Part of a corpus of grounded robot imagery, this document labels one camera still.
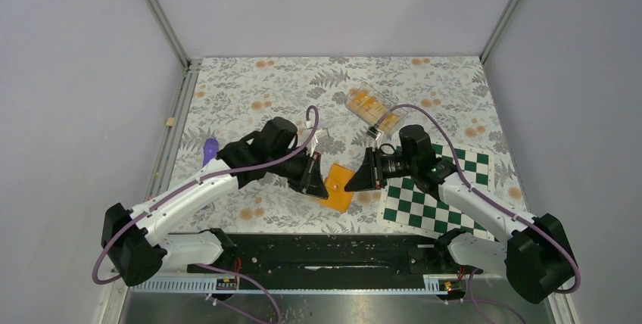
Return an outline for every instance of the orange object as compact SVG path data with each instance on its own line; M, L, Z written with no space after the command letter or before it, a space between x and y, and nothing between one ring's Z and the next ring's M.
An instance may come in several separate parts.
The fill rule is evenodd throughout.
M321 205L345 213L350 206L354 192L346 192L344 187L353 175L354 171L342 167L339 164L333 164L332 167L330 167L328 177L326 177L326 180L323 182L330 196L328 199L319 199Z
M384 113L389 110L385 105L385 97L377 91L371 91L362 87L350 95L347 102L347 109L354 112L369 125L376 123ZM389 114L379 125L379 129L386 135L391 136L394 127L399 123L401 117L397 113Z

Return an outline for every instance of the table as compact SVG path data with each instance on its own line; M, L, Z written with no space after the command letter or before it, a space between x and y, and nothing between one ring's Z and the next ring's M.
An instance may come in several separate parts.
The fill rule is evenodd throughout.
M214 137L223 146L266 121L281 116L304 130L304 112L315 104L320 126L330 138L323 153L325 176L333 163L356 170L363 159L367 125L345 103L350 92L368 82L395 103L425 108L454 142L494 152L494 194L517 208L525 202L510 150L500 126L478 57L447 58L206 58L202 61L189 107L170 186L198 170L203 144ZM422 124L431 137L439 132L411 111L405 124ZM379 192L354 195L346 213L287 188L269 174L209 204L177 231L211 227L226 232L394 233L376 222Z

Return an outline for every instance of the chessboard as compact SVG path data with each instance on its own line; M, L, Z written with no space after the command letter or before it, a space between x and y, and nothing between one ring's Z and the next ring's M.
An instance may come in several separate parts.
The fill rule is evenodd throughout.
M446 142L433 141L439 157L453 160ZM483 185L492 192L494 156L491 151L466 145L455 145L455 152L464 174L475 186ZM461 228L475 237L494 240L494 236L461 210L435 200L417 187L409 177L388 180L379 202L377 223L401 232L437 238L451 229Z

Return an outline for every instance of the orange item in container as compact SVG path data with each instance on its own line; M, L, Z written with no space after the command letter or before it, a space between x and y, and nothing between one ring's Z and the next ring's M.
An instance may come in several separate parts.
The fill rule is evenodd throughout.
M353 175L354 171L346 167L342 167L339 164L333 164L332 167L330 167L330 172L324 182L330 196L328 199L319 199L321 205L325 205L326 207L345 213L347 208L350 206L354 193L346 192L344 187Z

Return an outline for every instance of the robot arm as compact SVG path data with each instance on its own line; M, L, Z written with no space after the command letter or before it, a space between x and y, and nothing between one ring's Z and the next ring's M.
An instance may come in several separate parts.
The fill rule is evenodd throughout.
M544 231L572 257L572 251L559 220L516 210L501 199L485 193L511 212L502 213L466 186L456 166L436 156L428 134L419 125L399 131L401 152L385 154L367 148L361 168L346 184L347 192L384 188L387 179L410 176L415 186L438 201L470 216L492 233L497 241L476 238L463 229L453 229L435 242L450 264L483 269L506 277L527 301L539 303L573 277L569 262L532 228L516 220L520 216Z
M171 235L170 232L221 195L236 191L267 173L287 178L289 187L296 192L327 198L320 174L320 154L313 151L315 138L311 140L310 150L303 148L294 157L264 169L251 168L292 153L297 141L296 126L276 117L260 132L254 131L226 145L216 160L210 160L197 173L162 195L131 210L125 210L120 203L109 208L104 218L103 248L126 224L149 212L127 229L108 252L123 281L134 286L161 268L213 263L223 252L216 234L205 231ZM224 173L231 169L237 173Z

